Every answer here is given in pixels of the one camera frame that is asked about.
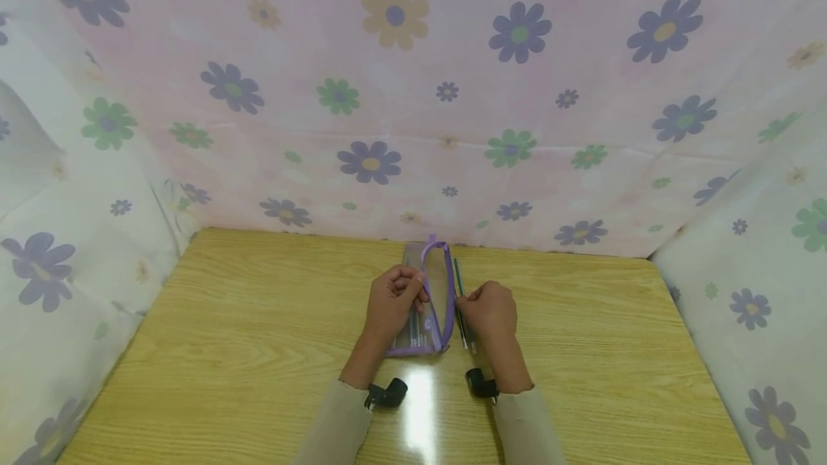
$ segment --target black clip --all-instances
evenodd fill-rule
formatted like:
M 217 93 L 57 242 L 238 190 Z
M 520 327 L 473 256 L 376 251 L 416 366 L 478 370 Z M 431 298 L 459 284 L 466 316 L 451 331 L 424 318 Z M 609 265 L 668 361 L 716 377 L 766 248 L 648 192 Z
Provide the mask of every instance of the black clip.
M 490 399 L 496 398 L 496 396 L 500 394 L 494 379 L 485 380 L 485 376 L 483 376 L 482 369 L 480 368 L 472 368 L 466 372 L 466 379 L 468 380 L 470 390 L 476 398 Z
M 368 395 L 365 399 L 365 407 L 370 409 L 372 405 L 380 405 L 383 408 L 396 408 L 402 404 L 405 393 L 408 392 L 408 385 L 404 380 L 394 377 L 387 389 L 371 384 L 367 388 Z

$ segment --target transparent pencil case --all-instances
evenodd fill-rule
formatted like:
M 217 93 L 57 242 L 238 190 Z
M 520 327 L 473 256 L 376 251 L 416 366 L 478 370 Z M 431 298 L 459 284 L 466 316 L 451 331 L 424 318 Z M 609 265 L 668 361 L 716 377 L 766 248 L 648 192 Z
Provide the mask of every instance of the transparent pencil case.
M 405 245 L 402 264 L 424 271 L 424 290 L 429 301 L 424 313 L 411 306 L 408 323 L 393 340 L 390 357 L 442 353 L 454 328 L 454 269 L 448 243 L 431 235 L 426 243 Z

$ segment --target light wood grain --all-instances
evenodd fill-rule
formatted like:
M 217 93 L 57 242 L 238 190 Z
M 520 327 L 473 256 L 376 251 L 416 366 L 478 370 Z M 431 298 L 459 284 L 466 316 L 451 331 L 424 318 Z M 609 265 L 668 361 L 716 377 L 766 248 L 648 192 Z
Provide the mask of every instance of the light wood grain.
M 370 281 L 402 243 L 203 230 L 61 458 L 286 464 L 349 355 Z M 571 464 L 749 464 L 662 279 L 646 260 L 453 248 L 469 290 L 515 292 L 519 339 Z M 458 331 L 408 383 L 359 464 L 502 463 Z

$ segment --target hand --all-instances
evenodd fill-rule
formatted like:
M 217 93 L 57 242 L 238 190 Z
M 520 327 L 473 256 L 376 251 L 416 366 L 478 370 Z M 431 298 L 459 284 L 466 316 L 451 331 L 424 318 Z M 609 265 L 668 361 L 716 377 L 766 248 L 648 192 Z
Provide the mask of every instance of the hand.
M 517 336 L 517 304 L 500 282 L 485 282 L 469 296 L 460 296 L 457 308 L 484 342 Z
M 424 312 L 429 301 L 424 280 L 422 271 L 399 264 L 377 276 L 370 285 L 363 336 L 387 349 L 408 322 L 411 305 Z

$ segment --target sleeve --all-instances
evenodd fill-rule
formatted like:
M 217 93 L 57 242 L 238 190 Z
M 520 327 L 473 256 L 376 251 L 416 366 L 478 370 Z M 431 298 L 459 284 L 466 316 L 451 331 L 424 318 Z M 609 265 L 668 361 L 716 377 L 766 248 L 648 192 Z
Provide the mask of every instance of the sleeve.
M 494 405 L 507 465 L 566 465 L 538 388 L 501 393 Z
M 353 465 L 370 426 L 367 390 L 335 380 L 292 465 Z

